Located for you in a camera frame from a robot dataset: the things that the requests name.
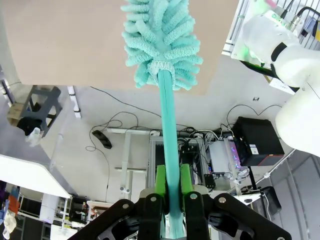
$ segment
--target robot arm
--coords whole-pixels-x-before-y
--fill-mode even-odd
[[[320,51],[303,48],[291,31],[265,14],[245,23],[243,40],[281,81],[300,88],[276,116],[279,136],[290,147],[320,157]],[[307,127],[312,129],[306,137]]]

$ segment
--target black electrical cable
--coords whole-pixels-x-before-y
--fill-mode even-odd
[[[309,6],[304,6],[303,8],[300,9],[300,11],[298,11],[298,13],[296,14],[298,17],[301,17],[302,13],[305,11],[305,10],[309,10],[315,14],[317,14],[319,17],[320,17],[320,12],[314,10],[313,8],[309,7]]]
[[[220,124],[220,129],[222,129],[221,126],[225,126],[227,129],[229,128],[227,125],[225,125],[223,123]]]
[[[147,126],[136,125],[136,126],[129,127],[127,130],[125,130],[124,133],[126,133],[128,130],[131,130],[131,129],[134,129],[134,130],[162,131],[161,129],[156,129],[156,128],[150,128],[150,127],[147,127]]]
[[[289,11],[289,8],[290,8],[290,6],[291,6],[293,3],[294,3],[294,0],[291,0],[291,2],[288,4],[288,6],[286,7],[286,9],[282,12],[280,18],[285,19],[286,15],[287,15],[287,13],[288,13],[288,11]]]
[[[184,138],[178,138],[178,142],[183,142],[183,146],[181,146],[181,150],[180,150],[180,154],[179,154],[179,163],[182,164],[182,158],[183,158],[183,151],[184,149],[186,149],[186,145],[189,145],[191,138],[184,139]],[[198,162],[195,162],[195,159],[197,158],[197,156],[199,155],[199,151],[198,152],[193,152],[193,156],[192,156],[192,164],[190,164],[190,166],[192,167],[193,172],[199,177],[199,179],[201,180],[201,175],[195,170],[195,165],[199,164],[200,162],[200,158],[198,157]]]
[[[252,107],[248,106],[248,105],[245,105],[245,104],[238,104],[238,105],[235,105],[233,108],[231,108],[228,112],[228,114],[226,115],[226,122],[228,123],[228,126],[232,123],[229,123],[229,120],[228,120],[228,117],[229,117],[229,114],[230,112],[235,109],[236,107],[239,107],[239,106],[244,106],[244,107],[248,107],[250,109],[252,109],[254,111],[254,113],[257,115],[257,116],[260,116],[261,114],[263,114],[267,109],[271,108],[271,107],[279,107],[279,108],[282,108],[282,106],[278,105],[278,104],[273,104],[273,105],[270,105],[268,107],[266,107],[262,112],[260,113],[257,113],[256,110],[254,110]]]
[[[96,87],[93,87],[93,86],[90,86],[90,88],[109,95],[111,98],[113,98],[114,100],[118,101],[119,103],[122,103],[122,104],[124,104],[124,105],[133,107],[133,108],[135,108],[135,109],[138,109],[138,110],[141,110],[141,111],[144,111],[144,112],[147,112],[147,113],[156,115],[156,116],[158,116],[159,118],[161,118],[161,115],[159,115],[159,114],[157,114],[157,113],[155,113],[155,112],[152,112],[152,111],[149,111],[149,110],[146,110],[146,109],[143,109],[143,108],[140,108],[140,107],[137,107],[137,106],[135,106],[135,105],[132,105],[132,104],[129,104],[129,103],[126,103],[126,102],[124,102],[124,101],[119,100],[118,98],[116,98],[115,96],[111,95],[111,94],[108,93],[107,91],[101,90],[101,89],[96,88]],[[177,123],[176,125],[178,125],[178,126],[183,126],[183,127],[188,128],[187,125],[178,124],[178,123]]]
[[[204,145],[205,145],[204,138],[202,138],[202,142],[203,142],[203,144],[201,145],[201,148],[200,148],[200,150],[199,150],[199,153],[201,154],[201,156],[203,157],[205,163],[206,163],[206,164],[208,165],[208,167],[209,167],[209,163],[207,162],[207,158],[201,153],[201,151],[202,151],[202,149],[203,149],[203,147],[204,147]]]
[[[11,83],[9,85],[6,85],[5,87],[1,88],[0,91],[4,90],[6,87],[10,87],[10,86],[13,86],[13,85],[16,85],[16,84],[21,84],[22,82],[20,81],[17,81],[17,82],[14,82],[14,83]]]
[[[194,131],[196,131],[196,129],[195,129],[194,127],[192,127],[192,126],[187,126],[187,127],[183,128],[183,129],[181,129],[181,130],[179,131],[178,135],[180,136],[181,133],[187,133],[187,134],[190,135],[190,134],[193,133]]]
[[[289,8],[292,6],[292,4],[294,3],[295,0],[291,0],[291,2],[289,2],[288,6],[286,7],[285,10],[289,10]]]

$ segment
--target electronic device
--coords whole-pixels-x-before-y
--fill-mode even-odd
[[[272,166],[285,154],[269,120],[240,116],[232,131],[241,166]]]
[[[101,131],[95,130],[92,132],[92,135],[95,136],[106,149],[112,148],[110,140]]]
[[[184,138],[188,141],[188,148],[181,151],[180,162],[190,164],[191,181],[195,183],[196,177],[198,176],[197,183],[206,186],[206,174],[210,174],[213,171],[213,167],[209,160],[207,160],[207,154],[205,151],[204,142],[201,138]],[[147,179],[146,186],[148,188],[153,188],[156,182],[157,166],[165,164],[165,152],[164,152],[164,139],[162,136],[150,136],[150,146],[149,146],[149,161],[147,167]]]
[[[231,156],[234,161],[234,166],[236,169],[240,169],[240,159],[237,153],[236,145],[233,141],[229,142],[230,148],[226,148],[224,141],[216,141],[209,145],[209,152],[212,167],[212,172],[215,173],[229,173],[231,172],[230,162],[228,160],[227,151],[231,152]]]

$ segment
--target black box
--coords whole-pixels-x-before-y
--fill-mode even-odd
[[[272,166],[285,154],[269,120],[240,116],[232,131],[241,166]]]

